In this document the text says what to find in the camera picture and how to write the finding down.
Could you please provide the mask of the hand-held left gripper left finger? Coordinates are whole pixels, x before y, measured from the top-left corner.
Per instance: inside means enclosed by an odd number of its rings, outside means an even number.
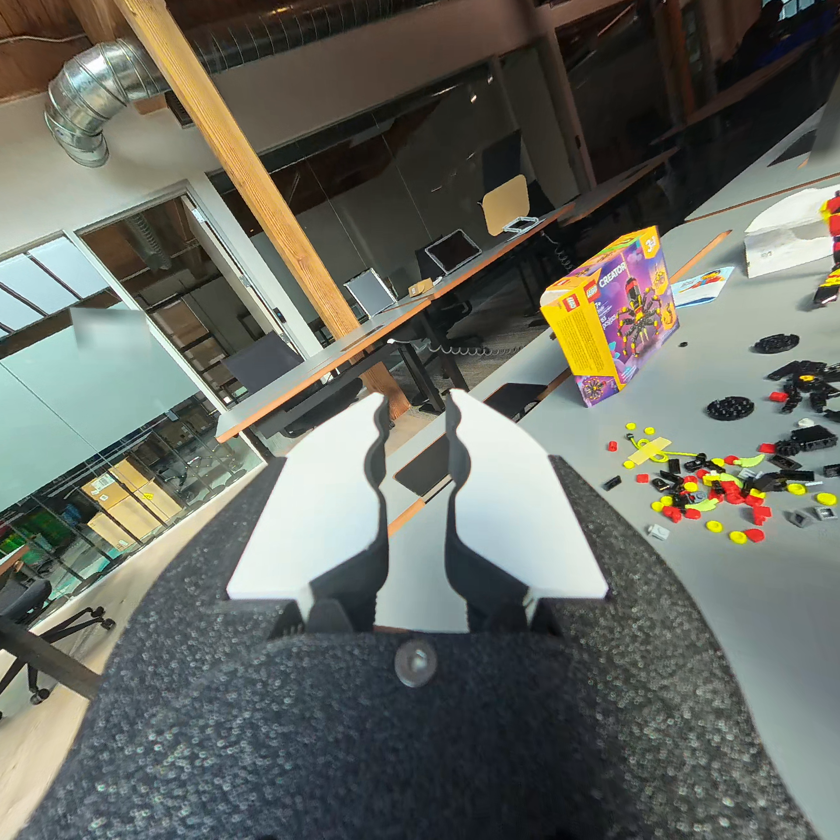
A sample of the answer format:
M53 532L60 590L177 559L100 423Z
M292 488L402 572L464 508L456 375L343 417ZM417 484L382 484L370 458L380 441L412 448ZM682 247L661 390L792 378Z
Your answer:
M289 453L226 587L233 602L289 601L310 632L371 632L389 574L386 398L372 394Z

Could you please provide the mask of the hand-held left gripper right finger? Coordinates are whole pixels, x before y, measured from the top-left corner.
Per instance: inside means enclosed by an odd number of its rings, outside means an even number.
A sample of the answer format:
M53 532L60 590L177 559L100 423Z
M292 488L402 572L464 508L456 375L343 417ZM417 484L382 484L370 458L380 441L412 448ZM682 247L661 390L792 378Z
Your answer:
M527 631L546 602L610 593L547 452L465 391L447 399L445 572L470 632Z

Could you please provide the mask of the grey office desk orange edge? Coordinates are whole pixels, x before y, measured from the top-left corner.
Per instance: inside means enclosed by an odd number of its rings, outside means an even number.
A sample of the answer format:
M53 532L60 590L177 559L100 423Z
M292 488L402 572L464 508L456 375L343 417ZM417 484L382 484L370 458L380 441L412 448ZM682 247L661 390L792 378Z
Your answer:
M244 432L258 420L286 405L327 373L338 370L342 364L352 361L351 372L360 375L364 371L364 364L372 366L377 363L370 348L386 340L404 323L428 308L432 298L433 294L428 293L399 302L392 309L375 315L366 324L304 360L291 371L274 376L256 393L222 412L217 421L216 440L224 443Z
M433 288L420 296L419 300L428 299L435 301L442 298L450 291L453 291L457 287L466 283L467 280L478 275L481 271L493 266L502 257L507 256L520 245L527 243L531 238L541 233L547 226L566 220L571 216L576 204L580 202L580 198L575 199L572 202L564 204L553 210L551 213L540 216L538 222L531 226L528 230L523 233L511 235L505 241L492 246L487 251L483 251L480 255L466 262L452 274L446 276L438 283L433 284Z

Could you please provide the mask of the grey adjoining desk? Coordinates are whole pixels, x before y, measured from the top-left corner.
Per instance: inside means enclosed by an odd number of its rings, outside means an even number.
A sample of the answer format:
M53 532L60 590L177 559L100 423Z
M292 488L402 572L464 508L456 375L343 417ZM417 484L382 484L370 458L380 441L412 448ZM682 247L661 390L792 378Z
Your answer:
M811 150L806 149L804 142L807 134L817 130L824 110L822 106L814 111L718 193L699 205L686 221L693 222L767 197L781 197L808 187L838 183L838 151L826 153L825 157L811 163Z

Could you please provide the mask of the dark monitor screen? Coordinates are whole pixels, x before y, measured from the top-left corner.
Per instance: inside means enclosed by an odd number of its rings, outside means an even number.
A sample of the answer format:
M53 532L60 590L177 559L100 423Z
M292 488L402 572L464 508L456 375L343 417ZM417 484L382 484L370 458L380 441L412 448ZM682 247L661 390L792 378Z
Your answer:
M302 362L294 348L277 332L271 332L227 357L223 365L248 394L254 394Z

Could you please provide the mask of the stack of cardboard boxes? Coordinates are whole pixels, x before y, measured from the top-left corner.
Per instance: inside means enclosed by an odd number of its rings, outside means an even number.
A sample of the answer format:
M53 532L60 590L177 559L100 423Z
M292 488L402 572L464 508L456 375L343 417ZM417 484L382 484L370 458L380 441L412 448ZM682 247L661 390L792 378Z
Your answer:
M183 505L134 458L123 458L82 485L99 511L87 525L124 552L182 515Z

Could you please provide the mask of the pile of small toy bricks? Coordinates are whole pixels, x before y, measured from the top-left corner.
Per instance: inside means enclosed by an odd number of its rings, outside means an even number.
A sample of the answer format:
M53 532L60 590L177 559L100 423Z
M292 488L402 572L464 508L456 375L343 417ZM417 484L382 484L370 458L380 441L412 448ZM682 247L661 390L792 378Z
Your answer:
M624 439L633 452L623 457L623 469L634 471L638 485L652 487L659 498L650 507L672 524L704 521L709 532L726 531L720 520L724 506L742 508L744 524L728 531L737 545L761 543L774 517L773 496L801 499L809 507L782 511L798 529L838 521L838 490L825 488L838 480L838 363L794 360L772 371L768 379L779 389L769 395L780 414L791 414L802 402L812 416L796 421L782 439L761 443L755 455L708 455L692 448L675 448L653 427L625 425Z

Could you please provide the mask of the purple yellow toy box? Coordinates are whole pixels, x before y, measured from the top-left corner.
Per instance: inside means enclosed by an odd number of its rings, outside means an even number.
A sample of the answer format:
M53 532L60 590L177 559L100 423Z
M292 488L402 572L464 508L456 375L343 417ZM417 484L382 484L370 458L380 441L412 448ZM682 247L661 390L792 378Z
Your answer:
M618 394L679 328L658 228L613 241L550 284L540 308L583 403Z

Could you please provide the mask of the silver framed monitor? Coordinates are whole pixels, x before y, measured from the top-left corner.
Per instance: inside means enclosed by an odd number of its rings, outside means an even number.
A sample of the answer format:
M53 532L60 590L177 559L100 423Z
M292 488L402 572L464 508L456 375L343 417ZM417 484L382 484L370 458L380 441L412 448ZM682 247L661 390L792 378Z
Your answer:
M397 303L393 291L373 268L366 269L343 285L369 319Z

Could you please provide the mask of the white framed monitor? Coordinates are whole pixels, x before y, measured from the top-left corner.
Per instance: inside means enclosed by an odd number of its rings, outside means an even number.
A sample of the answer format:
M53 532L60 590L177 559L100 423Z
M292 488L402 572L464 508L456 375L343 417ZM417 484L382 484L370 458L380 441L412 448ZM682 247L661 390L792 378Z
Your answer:
M432 277L446 277L482 254L482 249L463 228L435 240L423 248L434 265Z

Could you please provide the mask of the small instruction leaflet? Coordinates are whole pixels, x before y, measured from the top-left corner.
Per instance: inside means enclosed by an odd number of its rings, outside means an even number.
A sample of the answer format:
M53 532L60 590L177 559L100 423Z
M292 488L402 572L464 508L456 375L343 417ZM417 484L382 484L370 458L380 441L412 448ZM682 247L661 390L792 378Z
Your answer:
M734 266L724 266L672 283L675 306L677 309L689 308L714 301L733 271Z

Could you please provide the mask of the black office chair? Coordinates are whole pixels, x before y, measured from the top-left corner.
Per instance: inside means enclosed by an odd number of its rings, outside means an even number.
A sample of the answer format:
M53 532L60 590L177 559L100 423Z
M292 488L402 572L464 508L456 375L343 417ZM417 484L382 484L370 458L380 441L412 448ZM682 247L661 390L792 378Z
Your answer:
M40 581L7 597L2 590L1 649L14 656L13 663L1 678L1 691L11 686L22 671L27 671L30 702L38 705L49 698L50 691L39 687L39 675L47 675L86 700L98 693L101 677L89 667L59 650L56 644L74 634L99 625L110 631L116 623L104 608L86 607L66 620L36 634L29 625L46 611L51 583Z

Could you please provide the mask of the wooden chair back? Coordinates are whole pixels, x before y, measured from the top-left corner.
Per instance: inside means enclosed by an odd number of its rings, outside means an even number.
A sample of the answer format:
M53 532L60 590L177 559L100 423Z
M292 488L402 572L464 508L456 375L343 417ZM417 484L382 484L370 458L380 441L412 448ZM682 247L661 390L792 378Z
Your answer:
M518 174L487 192L481 202L488 234L497 237L504 232L519 229L531 219L527 178Z

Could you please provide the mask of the white printed paper bag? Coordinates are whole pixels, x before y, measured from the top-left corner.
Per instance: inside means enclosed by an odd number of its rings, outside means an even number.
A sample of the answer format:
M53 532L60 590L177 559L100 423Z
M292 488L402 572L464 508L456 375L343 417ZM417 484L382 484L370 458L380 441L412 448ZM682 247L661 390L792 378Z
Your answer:
M821 208L839 184L806 188L762 211L744 232L747 275L754 279L832 255Z

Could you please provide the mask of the red yellow toy model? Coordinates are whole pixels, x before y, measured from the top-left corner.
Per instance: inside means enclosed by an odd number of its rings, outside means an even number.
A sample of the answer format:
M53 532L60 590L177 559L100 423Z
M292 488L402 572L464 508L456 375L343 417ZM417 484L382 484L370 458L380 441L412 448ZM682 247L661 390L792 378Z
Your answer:
M836 301L839 294L839 191L822 205L821 213L832 239L833 267L824 282L816 289L813 306L821 308Z

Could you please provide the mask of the wooden support post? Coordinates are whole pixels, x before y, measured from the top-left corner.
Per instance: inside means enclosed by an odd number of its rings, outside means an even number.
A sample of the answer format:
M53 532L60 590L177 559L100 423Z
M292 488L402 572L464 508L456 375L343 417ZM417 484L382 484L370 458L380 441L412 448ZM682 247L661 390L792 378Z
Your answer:
M186 37L160 1L117 1L206 143L335 340L360 327Z

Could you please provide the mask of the silver ventilation duct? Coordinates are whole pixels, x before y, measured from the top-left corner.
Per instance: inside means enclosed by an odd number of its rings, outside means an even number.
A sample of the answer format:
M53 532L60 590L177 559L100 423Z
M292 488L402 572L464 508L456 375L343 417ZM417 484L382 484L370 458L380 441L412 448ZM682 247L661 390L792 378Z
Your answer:
M133 102L170 89L138 39L99 43L69 59L49 83L46 126L74 162L98 168L109 159L105 124Z

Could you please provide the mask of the dark corrugated duct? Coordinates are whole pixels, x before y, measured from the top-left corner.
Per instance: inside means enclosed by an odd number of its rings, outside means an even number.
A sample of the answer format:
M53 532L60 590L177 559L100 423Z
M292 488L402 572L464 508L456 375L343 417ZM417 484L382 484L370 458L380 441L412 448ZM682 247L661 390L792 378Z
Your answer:
M285 2L196 27L185 36L210 74L285 54L426 7L434 1Z

